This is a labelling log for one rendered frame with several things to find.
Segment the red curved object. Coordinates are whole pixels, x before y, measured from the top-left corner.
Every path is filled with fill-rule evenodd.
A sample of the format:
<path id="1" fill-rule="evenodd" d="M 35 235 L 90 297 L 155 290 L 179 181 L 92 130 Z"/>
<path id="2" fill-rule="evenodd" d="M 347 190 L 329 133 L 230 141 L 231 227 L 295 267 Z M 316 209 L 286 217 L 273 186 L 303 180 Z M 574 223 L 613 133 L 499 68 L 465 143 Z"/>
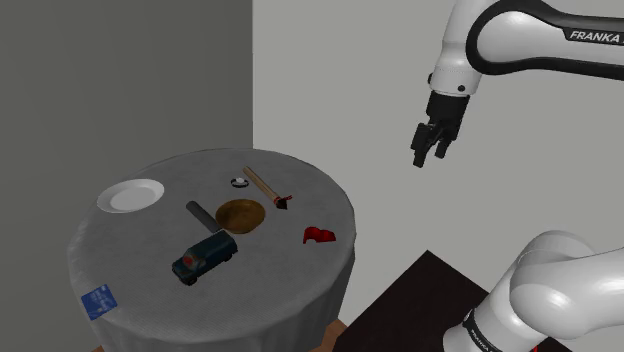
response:
<path id="1" fill-rule="evenodd" d="M 332 231 L 310 226 L 304 231 L 303 243 L 306 244 L 310 240 L 313 240 L 316 243 L 334 242 L 336 240 L 336 236 Z"/>

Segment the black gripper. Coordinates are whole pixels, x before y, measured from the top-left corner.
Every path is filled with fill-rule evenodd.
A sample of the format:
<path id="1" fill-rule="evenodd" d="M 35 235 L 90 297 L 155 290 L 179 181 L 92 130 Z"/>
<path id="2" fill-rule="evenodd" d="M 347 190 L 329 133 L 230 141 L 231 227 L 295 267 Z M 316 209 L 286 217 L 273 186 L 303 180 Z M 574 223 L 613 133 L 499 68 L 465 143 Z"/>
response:
<path id="1" fill-rule="evenodd" d="M 464 113 L 470 101 L 466 96 L 449 96 L 432 91 L 426 107 L 429 123 L 419 123 L 411 143 L 413 165 L 424 166 L 427 153 L 437 143 L 435 156 L 443 159 L 459 134 Z"/>

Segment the dark robot stand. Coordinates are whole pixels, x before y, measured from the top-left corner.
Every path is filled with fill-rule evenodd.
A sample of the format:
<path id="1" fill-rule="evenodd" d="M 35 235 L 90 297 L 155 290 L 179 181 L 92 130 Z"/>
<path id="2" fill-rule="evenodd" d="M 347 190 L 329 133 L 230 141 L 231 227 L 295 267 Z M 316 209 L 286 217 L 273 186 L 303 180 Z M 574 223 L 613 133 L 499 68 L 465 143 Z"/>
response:
<path id="1" fill-rule="evenodd" d="M 486 292 L 425 251 L 346 328 L 333 352 L 573 352 L 515 315 L 514 270 Z"/>

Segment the round table with grey cloth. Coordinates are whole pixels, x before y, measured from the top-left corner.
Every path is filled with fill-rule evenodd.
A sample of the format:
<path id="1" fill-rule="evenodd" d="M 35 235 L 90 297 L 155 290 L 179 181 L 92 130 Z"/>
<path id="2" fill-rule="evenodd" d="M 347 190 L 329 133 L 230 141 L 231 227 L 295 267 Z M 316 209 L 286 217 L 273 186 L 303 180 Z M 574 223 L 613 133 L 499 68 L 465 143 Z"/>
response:
<path id="1" fill-rule="evenodd" d="M 278 209 L 243 172 L 279 196 Z M 91 321 L 105 352 L 309 352 L 338 317 L 355 260 L 352 205 L 327 174 L 272 151 L 215 149 L 166 159 L 138 172 L 164 195 L 130 213 L 92 206 L 67 247 L 77 298 L 107 284 L 118 306 Z M 264 221 L 235 239 L 233 257 L 187 286 L 172 263 L 208 230 L 186 209 L 215 212 L 234 199 L 260 203 Z M 303 243 L 307 227 L 334 242 Z"/>

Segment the dark grey cylinder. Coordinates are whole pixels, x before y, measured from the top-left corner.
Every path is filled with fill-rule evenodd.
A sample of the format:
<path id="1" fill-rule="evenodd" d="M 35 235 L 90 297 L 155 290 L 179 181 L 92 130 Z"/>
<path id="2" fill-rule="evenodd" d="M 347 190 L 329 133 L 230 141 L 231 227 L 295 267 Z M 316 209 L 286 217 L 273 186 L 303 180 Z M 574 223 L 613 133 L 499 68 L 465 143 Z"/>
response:
<path id="1" fill-rule="evenodd" d="M 211 233 L 216 233 L 222 229 L 216 219 L 210 215 L 202 206 L 196 201 L 189 201 L 186 204 L 186 209 Z"/>

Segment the blue card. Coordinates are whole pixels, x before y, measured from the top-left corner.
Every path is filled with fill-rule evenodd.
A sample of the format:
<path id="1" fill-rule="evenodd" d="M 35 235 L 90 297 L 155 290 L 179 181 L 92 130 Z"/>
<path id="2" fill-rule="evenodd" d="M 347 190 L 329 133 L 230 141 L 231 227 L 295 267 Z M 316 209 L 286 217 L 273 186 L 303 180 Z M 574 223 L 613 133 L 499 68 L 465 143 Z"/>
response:
<path id="1" fill-rule="evenodd" d="M 90 321 L 98 319 L 118 306 L 107 284 L 82 295 L 81 302 Z"/>

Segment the brown wooden bowl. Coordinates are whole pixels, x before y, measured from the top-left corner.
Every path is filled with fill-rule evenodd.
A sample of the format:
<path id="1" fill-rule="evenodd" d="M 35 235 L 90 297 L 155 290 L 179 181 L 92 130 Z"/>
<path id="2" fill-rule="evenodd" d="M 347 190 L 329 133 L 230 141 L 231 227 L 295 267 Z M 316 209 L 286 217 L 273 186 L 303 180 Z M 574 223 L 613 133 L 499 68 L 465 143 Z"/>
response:
<path id="1" fill-rule="evenodd" d="M 265 219 L 264 207 L 255 200 L 234 199 L 222 204 L 216 211 L 217 223 L 233 234 L 249 233 Z"/>

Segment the wooden handled brush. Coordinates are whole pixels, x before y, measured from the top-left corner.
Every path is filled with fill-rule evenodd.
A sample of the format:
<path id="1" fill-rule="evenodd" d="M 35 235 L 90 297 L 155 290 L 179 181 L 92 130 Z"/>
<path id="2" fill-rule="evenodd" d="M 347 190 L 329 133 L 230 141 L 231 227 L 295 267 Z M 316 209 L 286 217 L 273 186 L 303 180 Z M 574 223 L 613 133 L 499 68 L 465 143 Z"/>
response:
<path id="1" fill-rule="evenodd" d="M 279 196 L 271 187 L 260 178 L 250 167 L 245 166 L 243 172 L 253 181 L 253 183 L 272 201 L 278 209 L 287 210 L 288 201 L 292 199 L 292 196 L 287 197 Z"/>

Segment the dark blue toy van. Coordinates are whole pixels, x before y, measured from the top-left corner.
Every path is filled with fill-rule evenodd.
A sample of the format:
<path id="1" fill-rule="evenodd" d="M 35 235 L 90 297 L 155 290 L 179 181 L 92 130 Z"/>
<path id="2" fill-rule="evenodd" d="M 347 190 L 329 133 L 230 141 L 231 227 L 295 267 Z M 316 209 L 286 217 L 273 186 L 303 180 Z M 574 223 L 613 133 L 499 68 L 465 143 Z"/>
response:
<path id="1" fill-rule="evenodd" d="M 191 286 L 199 277 L 229 261 L 237 252 L 234 238 L 225 230 L 220 230 L 188 248 L 172 263 L 172 272 L 183 284 Z"/>

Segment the white plate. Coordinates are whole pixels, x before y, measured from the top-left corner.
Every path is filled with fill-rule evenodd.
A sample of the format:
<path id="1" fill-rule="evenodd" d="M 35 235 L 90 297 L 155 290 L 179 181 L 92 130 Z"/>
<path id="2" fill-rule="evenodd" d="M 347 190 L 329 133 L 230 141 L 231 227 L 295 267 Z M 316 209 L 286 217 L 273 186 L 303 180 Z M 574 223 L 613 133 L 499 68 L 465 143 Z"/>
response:
<path id="1" fill-rule="evenodd" d="M 104 190 L 96 205 L 108 213 L 130 213 L 145 209 L 160 200 L 164 186 L 152 179 L 132 179 Z"/>

